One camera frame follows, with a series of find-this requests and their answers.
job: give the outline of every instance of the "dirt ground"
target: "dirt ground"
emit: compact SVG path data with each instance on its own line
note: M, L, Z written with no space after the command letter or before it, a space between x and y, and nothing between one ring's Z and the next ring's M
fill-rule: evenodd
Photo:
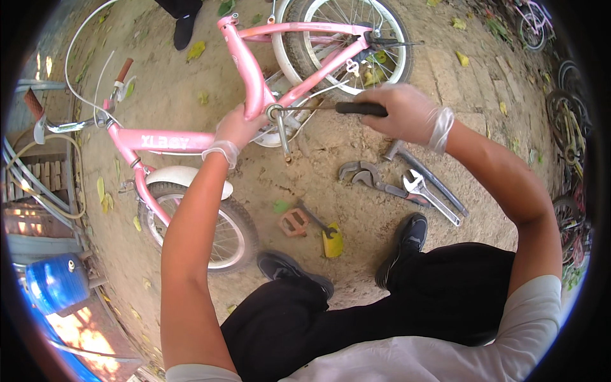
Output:
M513 148L523 160L529 161L530 150L536 149L541 161L535 159L531 167L552 197L555 196L560 171L547 127L544 82L537 73L538 69L545 68L543 55L523 52L515 36L516 50L512 51L507 43L497 41L490 34L481 19L466 18L469 11L466 5L442 3L431 8L425 0L390 3L402 17L412 39L426 41L425 47L414 47L414 70L409 82L440 105L451 106L460 120L479 133L485 135L488 126L491 139ZM203 2L190 46L203 40L206 49L201 57L186 63L189 48L177 52L172 44L172 17L151 0L118 2L103 23L94 20L84 28L75 44L76 56L70 58L70 78L74 81L88 62L81 93L93 100L102 66L111 51L116 50L102 78L98 102L110 93L114 76L125 59L132 57L134 64L128 77L137 75L135 91L115 113L124 126L213 131L221 117L245 96L243 82L216 27L218 7L217 0ZM71 22L79 25L94 8L73 15ZM238 0L235 11L240 13L242 24L247 28L255 14L267 16L269 4L264 0ZM453 28L451 17L465 18L467 29ZM264 71L278 70L271 44L251 43L250 46ZM87 60L88 52L94 47ZM468 67L460 66L456 50L469 57ZM535 77L534 84L528 80L529 75ZM197 98L200 91L210 95L207 105L200 104ZM507 104L507 116L499 109L500 101ZM83 106L81 119L90 115L91 108ZM460 227L454 227L436 210L424 210L364 185L338 181L338 168L348 161L378 163L382 179L397 186L400 175L408 169L399 159L391 163L381 160L380 154L389 145L388 140L361 125L358 118L320 111L302 134L309 157L293 142L295 164L286 167L281 149L250 144L240 155L236 169L230 171L229 181L235 189L233 196L246 207L257 226L262 248L285 251L307 271L325 275L334 282L331 309L369 304L386 295L375 286L373 275L396 225L414 211L426 214L429 220L425 251L464 241L516 249L514 225L473 176L448 155L438 156L414 145L409 147L467 207L470 216L463 219ZM137 211L134 195L117 194L120 182L131 178L133 173L104 129L83 131L81 138L82 180L88 201L87 220L92 227L90 240L109 279L108 297L117 318L139 344L140 351L161 365L160 252L146 232L138 232L134 227ZM157 168L175 164L200 167L201 164L197 156L158 156L148 152L141 155L143 162ZM121 159L119 179L114 158ZM114 198L114 209L107 214L97 202L96 181L100 176ZM323 220L337 221L345 243L340 257L324 257L320 231L316 229L308 228L305 238L287 238L280 231L273 202L277 199L295 202L298 197ZM150 281L150 288L143 279ZM219 322L229 315L228 307L239 304L264 282L254 263L235 273L212 274L210 290Z

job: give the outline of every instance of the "black pants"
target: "black pants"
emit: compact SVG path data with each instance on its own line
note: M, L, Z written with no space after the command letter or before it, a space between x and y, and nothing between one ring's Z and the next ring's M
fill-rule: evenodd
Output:
M306 277L279 279L251 293L221 330L244 382L277 381L316 357L395 336L483 345L498 331L513 258L480 243L402 254L390 296L342 310L327 311Z
M202 7L202 0L155 0L172 17L181 18L195 15Z

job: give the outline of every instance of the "hammer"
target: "hammer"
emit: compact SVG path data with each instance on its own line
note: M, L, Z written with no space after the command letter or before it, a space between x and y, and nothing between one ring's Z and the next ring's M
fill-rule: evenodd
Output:
M405 147L405 142L401 139L393 139L391 145L386 150L386 153L382 156L387 161L392 161L395 155L402 157L405 162L412 166L417 172L421 173L429 182L431 182L441 193L448 198L448 200L460 211L461 214L466 218L469 212L464 208L463 204L458 200L456 196L443 184L441 181L426 168L422 162L420 162L414 154L409 152Z

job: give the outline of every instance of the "brown handlebar grip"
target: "brown handlebar grip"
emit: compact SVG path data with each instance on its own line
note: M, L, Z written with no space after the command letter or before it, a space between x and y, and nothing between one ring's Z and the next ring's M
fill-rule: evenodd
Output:
M26 102L27 107L34 117L36 117L36 121L40 120L45 110L42 108L40 102L38 102L38 98L36 98L32 89L27 90L26 95L23 96L23 100Z
M133 62L134 62L134 59L131 59L131 58L128 58L127 60L125 60L125 63L123 64L123 67L121 68L121 71L119 72L119 75L117 76L117 79L115 81L122 83L125 80L127 71L130 69L130 66L131 64L133 64Z

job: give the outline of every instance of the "person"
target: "person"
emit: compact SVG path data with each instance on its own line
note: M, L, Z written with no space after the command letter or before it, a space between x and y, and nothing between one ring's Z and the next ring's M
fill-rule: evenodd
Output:
M202 0L155 0L170 16L176 19L174 47L184 50L193 36L195 17L202 7Z
M355 101L386 107L362 122L460 161L518 228L515 253L459 243L422 253L427 220L401 222L376 272L390 295L328 311L331 281L263 251L270 280L219 327L207 265L227 169L266 123L239 105L168 227L161 255L161 344L168 381L521 381L559 330L562 252L552 202L515 154L407 84Z

